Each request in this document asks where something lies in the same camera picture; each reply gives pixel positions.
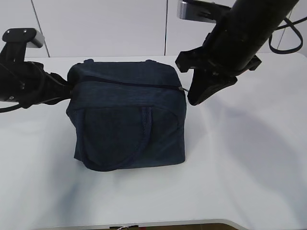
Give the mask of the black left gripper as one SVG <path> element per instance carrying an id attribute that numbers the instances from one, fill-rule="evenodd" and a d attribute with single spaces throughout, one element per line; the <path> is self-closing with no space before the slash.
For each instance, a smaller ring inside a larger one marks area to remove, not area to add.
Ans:
<path id="1" fill-rule="evenodd" d="M 0 52 L 0 101 L 55 105 L 71 99 L 73 84 L 56 73 L 45 73 L 43 65 L 24 60 L 26 43 L 6 43 Z"/>

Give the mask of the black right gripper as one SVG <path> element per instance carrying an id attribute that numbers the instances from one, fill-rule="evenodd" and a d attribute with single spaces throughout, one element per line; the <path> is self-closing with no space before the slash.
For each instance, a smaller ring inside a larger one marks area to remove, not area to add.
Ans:
<path id="1" fill-rule="evenodd" d="M 188 92 L 191 105 L 199 105 L 237 82 L 238 75 L 261 64 L 261 26 L 219 21 L 202 46 L 181 51 L 176 59 L 180 72 L 194 69 Z"/>

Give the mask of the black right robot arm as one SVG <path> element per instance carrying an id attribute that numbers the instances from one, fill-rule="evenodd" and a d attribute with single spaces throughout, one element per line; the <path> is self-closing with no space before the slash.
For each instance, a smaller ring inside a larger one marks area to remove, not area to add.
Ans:
<path id="1" fill-rule="evenodd" d="M 203 44 L 182 51 L 176 66 L 193 70 L 188 92 L 191 105 L 201 104 L 218 91 L 232 86 L 243 72 L 254 71 L 261 60 L 257 52 L 296 5 L 295 0 L 237 0 L 232 7 L 200 0 L 180 0 L 177 16 L 182 20 L 213 23 Z"/>

